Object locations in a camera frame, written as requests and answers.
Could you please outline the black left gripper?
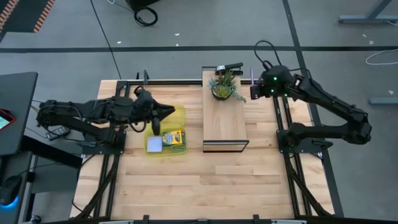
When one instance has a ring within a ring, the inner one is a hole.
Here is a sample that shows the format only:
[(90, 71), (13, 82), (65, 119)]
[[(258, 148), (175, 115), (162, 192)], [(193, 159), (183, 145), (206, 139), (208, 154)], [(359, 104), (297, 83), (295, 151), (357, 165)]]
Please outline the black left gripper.
[(152, 125), (152, 131), (155, 135), (160, 134), (160, 120), (165, 119), (174, 112), (175, 107), (172, 105), (165, 105), (159, 103), (155, 107), (155, 99), (153, 99), (151, 93), (144, 89), (143, 86), (138, 86), (134, 90), (134, 94), (137, 96), (135, 104), (137, 106), (137, 116), (142, 120), (144, 127), (146, 129), (147, 123)]

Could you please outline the yellow translucent pencil case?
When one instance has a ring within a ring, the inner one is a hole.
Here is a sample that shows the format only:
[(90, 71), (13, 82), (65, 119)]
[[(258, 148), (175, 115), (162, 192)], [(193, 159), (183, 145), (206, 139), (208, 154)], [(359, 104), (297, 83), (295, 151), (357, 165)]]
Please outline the yellow translucent pencil case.
[[(186, 145), (187, 148), (187, 140), (186, 140), (186, 131), (185, 131), (185, 108), (182, 105), (175, 105), (175, 112), (166, 117), (160, 122), (160, 137), (162, 138), (162, 134), (164, 132), (181, 130), (183, 135), (183, 144)], [(156, 136), (153, 131), (151, 125), (146, 128), (144, 132), (144, 154), (148, 157), (159, 157), (159, 156), (172, 156), (177, 154), (184, 153), (174, 153), (170, 149), (171, 146), (164, 146), (162, 148), (162, 152), (147, 152), (147, 138), (149, 136)]]

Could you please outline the yellow crayon box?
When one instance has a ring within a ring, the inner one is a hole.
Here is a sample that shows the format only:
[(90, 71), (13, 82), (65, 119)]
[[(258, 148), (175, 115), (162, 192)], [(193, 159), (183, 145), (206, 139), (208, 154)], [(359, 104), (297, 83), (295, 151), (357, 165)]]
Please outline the yellow crayon box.
[(164, 132), (162, 134), (162, 144), (164, 146), (174, 146), (183, 144), (183, 135), (181, 130)]

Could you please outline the white sticky note pad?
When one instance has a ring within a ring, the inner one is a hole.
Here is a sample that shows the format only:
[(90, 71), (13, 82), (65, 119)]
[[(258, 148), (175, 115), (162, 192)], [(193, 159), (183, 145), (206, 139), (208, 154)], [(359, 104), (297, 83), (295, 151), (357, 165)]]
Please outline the white sticky note pad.
[(160, 136), (149, 136), (147, 138), (147, 152), (162, 152), (162, 138)]

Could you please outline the succulent plant in black pot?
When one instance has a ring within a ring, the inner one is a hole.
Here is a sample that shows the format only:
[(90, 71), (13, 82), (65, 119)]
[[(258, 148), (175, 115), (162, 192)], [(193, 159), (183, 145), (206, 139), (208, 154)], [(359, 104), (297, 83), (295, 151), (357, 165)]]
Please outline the succulent plant in black pot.
[(238, 101), (242, 101), (243, 103), (247, 102), (246, 98), (238, 93), (235, 73), (236, 70), (228, 69), (217, 71), (217, 78), (210, 77), (208, 80), (208, 87), (216, 100), (225, 101), (233, 96)]

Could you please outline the black stapler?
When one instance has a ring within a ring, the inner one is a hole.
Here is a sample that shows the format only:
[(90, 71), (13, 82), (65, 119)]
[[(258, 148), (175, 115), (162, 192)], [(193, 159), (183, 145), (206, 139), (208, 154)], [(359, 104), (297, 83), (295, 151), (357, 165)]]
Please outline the black stapler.
[(227, 65), (219, 65), (216, 67), (215, 75), (224, 75), (226, 72), (230, 71), (235, 76), (243, 75), (243, 71), (241, 67), (243, 66), (242, 62), (227, 64)]

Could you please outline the black power adapter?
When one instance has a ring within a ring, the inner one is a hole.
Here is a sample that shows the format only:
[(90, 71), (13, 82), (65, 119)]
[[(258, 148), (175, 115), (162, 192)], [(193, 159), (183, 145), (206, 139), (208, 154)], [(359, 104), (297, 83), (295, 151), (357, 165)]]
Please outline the black power adapter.
[(46, 137), (49, 141), (53, 141), (58, 138), (66, 137), (70, 134), (70, 130), (64, 126), (61, 126), (54, 130), (47, 130)]

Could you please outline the grey floor foot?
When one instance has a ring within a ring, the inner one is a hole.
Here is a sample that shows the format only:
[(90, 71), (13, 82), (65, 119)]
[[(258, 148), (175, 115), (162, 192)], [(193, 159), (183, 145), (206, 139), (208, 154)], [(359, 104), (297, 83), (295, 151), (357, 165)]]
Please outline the grey floor foot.
[(370, 98), (370, 105), (398, 105), (398, 97)]

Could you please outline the grey desk leg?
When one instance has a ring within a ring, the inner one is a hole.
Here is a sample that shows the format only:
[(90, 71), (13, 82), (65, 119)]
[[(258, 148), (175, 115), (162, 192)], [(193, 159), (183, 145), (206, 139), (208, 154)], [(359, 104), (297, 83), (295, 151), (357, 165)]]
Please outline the grey desk leg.
[(380, 15), (385, 8), (392, 2), (392, 0), (378, 0), (370, 10), (364, 15), (341, 15), (338, 18), (338, 23), (374, 23), (374, 22), (386, 22), (395, 24), (398, 22), (398, 15), (388, 16)]

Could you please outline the black side desk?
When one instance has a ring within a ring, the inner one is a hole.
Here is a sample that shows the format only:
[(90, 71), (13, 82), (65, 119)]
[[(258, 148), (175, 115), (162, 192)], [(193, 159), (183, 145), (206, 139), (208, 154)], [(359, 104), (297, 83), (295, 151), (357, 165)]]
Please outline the black side desk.
[(20, 150), (37, 77), (37, 72), (0, 75), (0, 109), (8, 110), (15, 119), (0, 129), (0, 157)]

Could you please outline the red cased phone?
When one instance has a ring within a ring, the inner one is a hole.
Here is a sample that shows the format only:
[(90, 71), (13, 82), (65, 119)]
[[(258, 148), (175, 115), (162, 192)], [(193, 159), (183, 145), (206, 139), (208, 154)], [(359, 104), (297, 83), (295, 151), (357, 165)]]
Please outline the red cased phone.
[(6, 128), (15, 121), (15, 117), (10, 111), (0, 109), (0, 130)]

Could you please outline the grey side table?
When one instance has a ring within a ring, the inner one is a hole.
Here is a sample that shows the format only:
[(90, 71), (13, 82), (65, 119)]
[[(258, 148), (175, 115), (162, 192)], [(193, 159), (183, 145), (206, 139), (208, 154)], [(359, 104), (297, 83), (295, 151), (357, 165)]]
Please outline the grey side table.
[(22, 224), (29, 221), (28, 215), (32, 213), (31, 201), (34, 199), (31, 194), (36, 164), (37, 159), (31, 152), (0, 157), (0, 185), (7, 178), (22, 173), (16, 202), (8, 207), (0, 205), (0, 224)]

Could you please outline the black mat orange striped edge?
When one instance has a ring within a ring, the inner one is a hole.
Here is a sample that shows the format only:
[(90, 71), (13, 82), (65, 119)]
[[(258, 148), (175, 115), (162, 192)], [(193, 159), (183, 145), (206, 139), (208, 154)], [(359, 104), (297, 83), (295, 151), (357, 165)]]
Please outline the black mat orange striped edge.
[(37, 33), (55, 0), (0, 0), (0, 33)]

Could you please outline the black computer mouse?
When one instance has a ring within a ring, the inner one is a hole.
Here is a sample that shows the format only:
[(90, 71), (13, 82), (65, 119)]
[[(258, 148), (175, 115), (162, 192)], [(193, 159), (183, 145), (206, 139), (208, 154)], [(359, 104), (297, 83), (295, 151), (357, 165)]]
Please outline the black computer mouse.
[(0, 186), (0, 205), (11, 205), (18, 196), (19, 189), (22, 183), (22, 177), (13, 175), (6, 179)]

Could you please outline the black aluminium table frame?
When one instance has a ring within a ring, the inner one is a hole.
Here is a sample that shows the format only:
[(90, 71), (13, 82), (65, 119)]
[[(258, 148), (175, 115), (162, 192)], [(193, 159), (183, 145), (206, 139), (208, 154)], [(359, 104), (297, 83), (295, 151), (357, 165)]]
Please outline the black aluminium table frame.
[(161, 103), (182, 105), (187, 151), (149, 157), (144, 135), (127, 132), (114, 189), (113, 220), (238, 220), (292, 218), (294, 215), (284, 158), (277, 149), (277, 121), (271, 99), (235, 103), (236, 119), (244, 121), (247, 146), (232, 152), (204, 152), (205, 123), (223, 116), (203, 110), (209, 92), (201, 79), (149, 88)]

